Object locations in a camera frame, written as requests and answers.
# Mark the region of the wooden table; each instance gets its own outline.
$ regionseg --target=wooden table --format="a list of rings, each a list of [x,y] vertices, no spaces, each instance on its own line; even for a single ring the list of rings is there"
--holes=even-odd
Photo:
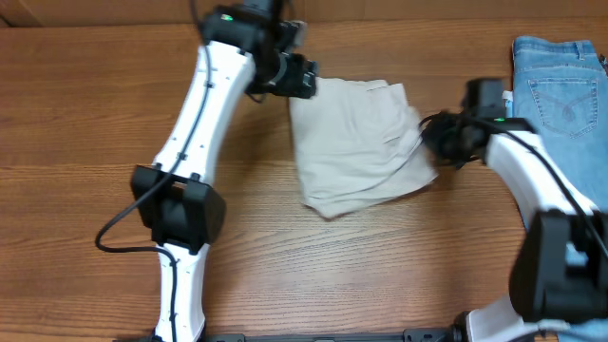
[[[511,75],[518,35],[592,39],[606,21],[445,20],[312,26],[324,77],[403,83],[425,115],[465,82]],[[189,87],[189,26],[0,29],[0,340],[107,341],[150,333],[151,254],[106,255],[99,228],[132,201]],[[445,326],[507,290],[523,237],[502,181],[442,169],[425,192],[333,221],[300,204],[284,99],[243,100],[222,149],[229,212],[205,276],[209,333],[398,332]],[[150,245],[136,215],[105,239]]]

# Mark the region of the denim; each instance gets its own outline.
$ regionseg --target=denim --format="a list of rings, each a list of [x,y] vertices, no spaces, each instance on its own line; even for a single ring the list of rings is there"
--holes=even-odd
[[[593,45],[524,36],[513,43],[513,65],[512,115],[526,118],[566,178],[608,211],[608,76]],[[608,340],[608,320],[573,330]]]

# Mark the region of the black cable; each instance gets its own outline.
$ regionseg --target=black cable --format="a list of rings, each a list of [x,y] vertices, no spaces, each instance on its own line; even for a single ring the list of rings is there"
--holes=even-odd
[[[247,95],[251,99],[251,101],[255,102],[256,104],[263,104],[264,101],[266,101],[266,94],[262,94],[262,96],[259,99],[254,97],[254,95],[249,92],[246,92],[245,95]]]
[[[191,0],[190,4],[192,6],[191,10],[193,11],[193,17],[196,19],[195,23],[197,24],[197,27],[198,27],[199,19],[197,16],[196,0]],[[209,89],[211,88],[211,74],[213,72],[213,68],[211,65],[211,55],[209,52],[209,47],[207,45],[205,45],[204,43],[202,43],[202,46],[205,50],[205,62],[207,65],[207,73],[205,76],[205,85],[204,85],[207,89],[205,90],[205,92],[202,96],[202,101],[201,101],[200,107],[199,107],[199,113],[197,114],[194,124],[192,125],[192,128],[190,129],[190,133],[188,134],[188,137],[183,145],[183,148],[181,149],[180,156],[185,155],[186,151],[188,150],[188,146],[190,145],[190,142],[192,141],[192,139],[194,137],[194,134],[195,134],[197,127],[199,125],[199,122],[200,122],[200,118],[202,117],[204,108],[207,105],[207,99],[209,98],[209,92],[210,92]],[[158,248],[158,247],[122,247],[122,248],[107,247],[102,244],[102,237],[105,235],[105,233],[107,233],[107,231],[110,230],[110,228],[112,228],[114,225],[116,225],[116,223],[118,223],[120,220],[124,219],[127,215],[129,215],[131,212],[133,212],[135,209],[137,209],[144,202],[146,202],[147,200],[150,200],[150,198],[152,196],[154,196],[163,186],[165,186],[169,181],[171,181],[173,174],[178,170],[178,167],[180,167],[180,163],[181,163],[181,158],[178,158],[176,160],[175,164],[173,165],[173,167],[171,167],[171,170],[169,172],[167,172],[158,183],[156,183],[152,188],[150,188],[148,191],[146,191],[141,197],[139,197],[136,201],[131,203],[131,205],[127,206],[124,210],[122,210],[121,213],[119,213],[117,216],[115,216],[113,219],[111,219],[108,223],[106,223],[105,226],[99,231],[99,233],[95,237],[95,246],[97,246],[97,248],[99,248],[100,250],[102,250],[106,253],[154,252],[154,253],[160,253],[169,259],[169,261],[170,261],[169,264],[173,271],[172,272],[173,287],[171,289],[171,308],[170,308],[170,315],[169,315],[169,320],[171,321],[171,334],[173,336],[173,342],[178,342],[178,330],[177,330],[177,326],[175,323],[175,317],[176,317],[175,302],[176,302],[176,295],[177,295],[177,289],[178,289],[178,266],[177,266],[177,261],[175,260],[173,255],[169,251],[164,250],[162,248]]]
[[[437,113],[437,114],[429,115],[429,116],[425,117],[420,123],[418,123],[418,127],[422,128],[422,126],[425,125],[427,122],[429,122],[429,121],[431,121],[433,119],[436,119],[436,118],[438,118],[438,117],[440,117],[442,115],[446,115],[446,114],[445,113]]]
[[[205,38],[202,35],[202,30],[200,29],[200,20],[199,20],[199,7],[198,0],[190,0],[190,15],[192,17],[192,23],[195,25],[197,32],[199,33],[200,41],[203,45],[205,45]]]
[[[566,197],[566,199],[568,200],[570,205],[572,205],[572,207],[574,208],[575,212],[577,213],[577,216],[579,217],[579,219],[582,219],[584,225],[589,230],[589,233],[591,233],[591,235],[593,236],[594,240],[598,244],[598,246],[599,246],[600,250],[602,251],[602,253],[604,254],[604,256],[606,258],[608,258],[608,249],[606,248],[606,245],[602,241],[601,236],[598,233],[598,230],[594,227],[593,222],[589,219],[589,217],[584,212],[584,210],[582,210],[579,203],[575,200],[574,196],[572,196],[572,193],[570,192],[570,190],[568,190],[566,185],[561,180],[560,176],[558,176],[558,173],[553,169],[553,167],[549,163],[549,161],[547,161],[547,159],[545,159],[544,156],[541,153],[539,153],[539,151],[536,150],[536,148],[534,148],[532,145],[528,144],[527,142],[523,141],[515,134],[513,134],[505,129],[502,129],[495,124],[492,124],[492,123],[489,123],[487,121],[480,120],[477,118],[473,118],[470,116],[467,116],[466,120],[470,120],[470,121],[474,122],[476,125],[484,127],[486,129],[490,129],[490,130],[499,132],[501,134],[505,134],[506,136],[511,138],[516,143],[525,147],[528,151],[530,151],[530,153],[532,153],[536,158],[538,158],[541,161],[542,165],[544,165],[544,167],[547,169],[547,171],[549,171],[549,173],[551,174],[551,177],[553,177],[553,180],[558,185],[558,187],[560,188],[560,190],[562,191],[563,195]]]

